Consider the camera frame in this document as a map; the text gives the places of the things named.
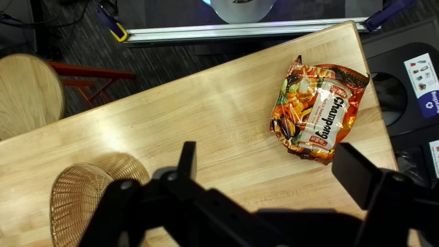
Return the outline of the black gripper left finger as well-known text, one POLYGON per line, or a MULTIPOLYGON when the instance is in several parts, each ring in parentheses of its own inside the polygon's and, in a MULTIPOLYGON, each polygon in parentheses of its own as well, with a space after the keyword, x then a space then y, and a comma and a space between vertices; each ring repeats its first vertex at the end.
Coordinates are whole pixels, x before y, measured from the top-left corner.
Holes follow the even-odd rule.
POLYGON ((164 228, 181 247, 255 247, 249 215, 214 190, 194 183, 196 143, 185 142, 175 168, 145 186, 111 183, 79 247, 138 247, 146 233, 164 228))

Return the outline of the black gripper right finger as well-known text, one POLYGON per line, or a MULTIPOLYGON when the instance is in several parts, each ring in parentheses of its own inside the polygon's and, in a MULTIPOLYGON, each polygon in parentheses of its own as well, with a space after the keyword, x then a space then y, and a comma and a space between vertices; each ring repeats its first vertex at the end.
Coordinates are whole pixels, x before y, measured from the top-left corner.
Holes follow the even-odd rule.
POLYGON ((334 149, 332 175, 366 212, 355 247, 407 247, 415 230, 439 246, 439 194, 415 185, 406 175, 377 168, 349 143, 334 149))

